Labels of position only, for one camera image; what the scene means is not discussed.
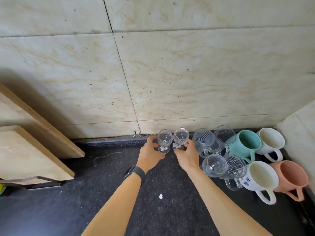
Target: marble tile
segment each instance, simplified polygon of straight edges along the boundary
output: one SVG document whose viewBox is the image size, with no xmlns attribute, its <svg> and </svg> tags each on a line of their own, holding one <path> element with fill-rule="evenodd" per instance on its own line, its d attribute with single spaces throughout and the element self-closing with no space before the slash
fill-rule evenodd
<svg viewBox="0 0 315 236">
<path fill-rule="evenodd" d="M 296 114 L 278 123 L 276 128 L 285 137 L 284 148 L 290 158 L 307 172 L 309 186 L 315 193 L 315 137 L 309 133 Z"/>
<path fill-rule="evenodd" d="M 315 137 L 315 100 L 298 110 L 296 115 Z"/>
<path fill-rule="evenodd" d="M 314 0 L 105 0 L 114 31 L 314 25 Z"/>
<path fill-rule="evenodd" d="M 315 27 L 114 35 L 138 120 L 288 116 L 315 99 Z"/>
<path fill-rule="evenodd" d="M 0 38 L 0 82 L 54 126 L 136 121 L 112 33 Z"/>
<path fill-rule="evenodd" d="M 0 36 L 112 32 L 103 0 L 0 0 Z"/>
<path fill-rule="evenodd" d="M 185 127 L 188 131 L 194 132 L 199 128 L 215 130 L 217 126 L 227 125 L 233 129 L 269 127 L 286 118 L 285 114 L 229 116 L 211 118 L 188 118 L 188 119 L 164 119 L 139 121 L 142 134 L 159 133 L 163 129 L 174 132 L 178 127 Z"/>
<path fill-rule="evenodd" d="M 137 121 L 65 125 L 56 128 L 70 139 L 117 137 L 134 135 L 135 132 L 140 134 Z"/>
</svg>

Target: orange mug handle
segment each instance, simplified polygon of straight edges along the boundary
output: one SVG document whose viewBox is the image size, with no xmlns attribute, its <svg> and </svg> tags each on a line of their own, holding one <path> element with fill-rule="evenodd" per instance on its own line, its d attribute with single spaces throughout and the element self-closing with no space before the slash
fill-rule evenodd
<svg viewBox="0 0 315 236">
<path fill-rule="evenodd" d="M 296 197 L 294 194 L 290 193 L 289 191 L 284 192 L 284 193 L 287 194 L 288 196 L 290 196 L 295 201 L 298 201 L 298 202 L 303 201 L 304 200 L 304 194 L 303 194 L 302 188 L 296 189 L 296 192 L 297 192 L 298 197 Z"/>
</svg>

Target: wooden board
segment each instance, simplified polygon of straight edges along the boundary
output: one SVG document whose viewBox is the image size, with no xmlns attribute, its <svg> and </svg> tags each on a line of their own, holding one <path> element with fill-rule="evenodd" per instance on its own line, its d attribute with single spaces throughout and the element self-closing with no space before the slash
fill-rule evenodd
<svg viewBox="0 0 315 236">
<path fill-rule="evenodd" d="M 0 178 L 33 176 L 64 181 L 73 179 L 74 173 L 22 127 L 0 127 Z M 43 182 L 34 179 L 21 184 Z"/>
<path fill-rule="evenodd" d="M 0 126 L 22 126 L 58 158 L 84 157 L 85 153 L 61 132 L 0 84 Z"/>
</svg>

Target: hand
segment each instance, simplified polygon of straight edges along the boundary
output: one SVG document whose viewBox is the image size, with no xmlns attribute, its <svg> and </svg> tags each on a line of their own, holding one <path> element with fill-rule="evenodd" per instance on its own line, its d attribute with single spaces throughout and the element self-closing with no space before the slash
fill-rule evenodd
<svg viewBox="0 0 315 236">
<path fill-rule="evenodd" d="M 195 143 L 188 139 L 184 146 L 187 147 L 185 151 L 179 149 L 174 150 L 180 167 L 187 173 L 194 170 L 200 170 L 199 153 L 195 149 Z"/>
<path fill-rule="evenodd" d="M 157 139 L 157 136 L 148 137 L 147 143 L 141 147 L 137 167 L 140 167 L 146 174 L 150 169 L 156 166 L 156 164 L 165 158 L 165 154 L 155 151 L 153 147 L 158 147 L 157 143 L 152 141 Z"/>
</svg>

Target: white mug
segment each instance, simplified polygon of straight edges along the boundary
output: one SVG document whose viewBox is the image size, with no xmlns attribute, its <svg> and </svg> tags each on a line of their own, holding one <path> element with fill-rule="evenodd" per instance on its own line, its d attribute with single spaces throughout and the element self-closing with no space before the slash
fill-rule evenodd
<svg viewBox="0 0 315 236">
<path fill-rule="evenodd" d="M 241 184 L 247 190 L 255 191 L 258 197 L 266 204 L 276 203 L 276 196 L 273 189 L 279 184 L 279 178 L 276 171 L 267 163 L 254 161 L 247 165 L 246 175 L 240 178 Z M 270 201 L 262 194 L 266 190 Z"/>
<path fill-rule="evenodd" d="M 265 155 L 265 157 L 271 162 L 278 162 L 283 160 L 282 153 L 279 149 L 285 145 L 285 139 L 280 132 L 269 127 L 262 128 L 256 133 L 262 140 L 262 146 L 257 151 L 259 155 Z M 277 160 L 270 157 L 269 153 L 275 152 L 278 156 Z"/>
</svg>

